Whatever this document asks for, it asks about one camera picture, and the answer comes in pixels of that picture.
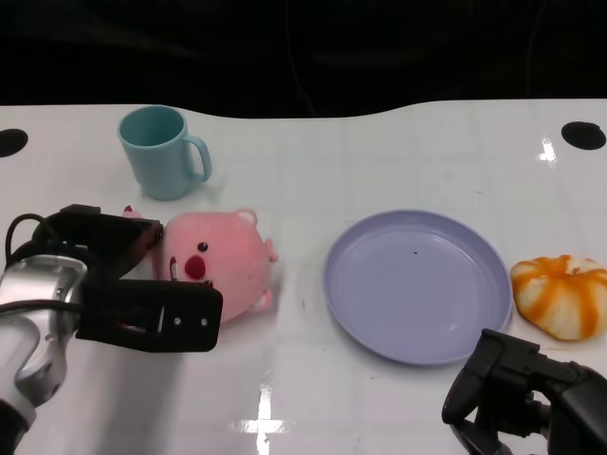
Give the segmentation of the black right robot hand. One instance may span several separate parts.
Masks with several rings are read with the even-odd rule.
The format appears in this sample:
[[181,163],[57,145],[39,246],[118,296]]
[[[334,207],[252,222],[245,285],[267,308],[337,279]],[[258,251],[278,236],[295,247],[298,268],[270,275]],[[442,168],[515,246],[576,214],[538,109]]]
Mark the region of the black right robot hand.
[[507,454],[499,436],[541,434],[550,454],[606,451],[606,379],[489,329],[451,385],[442,420],[470,454]]

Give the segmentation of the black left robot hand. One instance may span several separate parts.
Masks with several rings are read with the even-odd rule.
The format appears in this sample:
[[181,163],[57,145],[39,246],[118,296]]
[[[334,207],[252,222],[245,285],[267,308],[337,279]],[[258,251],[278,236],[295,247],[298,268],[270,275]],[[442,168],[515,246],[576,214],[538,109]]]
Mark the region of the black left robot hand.
[[163,230],[157,220],[72,205],[41,221],[12,258],[47,255],[85,264],[74,298],[62,306],[77,315],[78,338],[149,353],[208,352],[220,327],[218,290],[127,276],[159,246]]

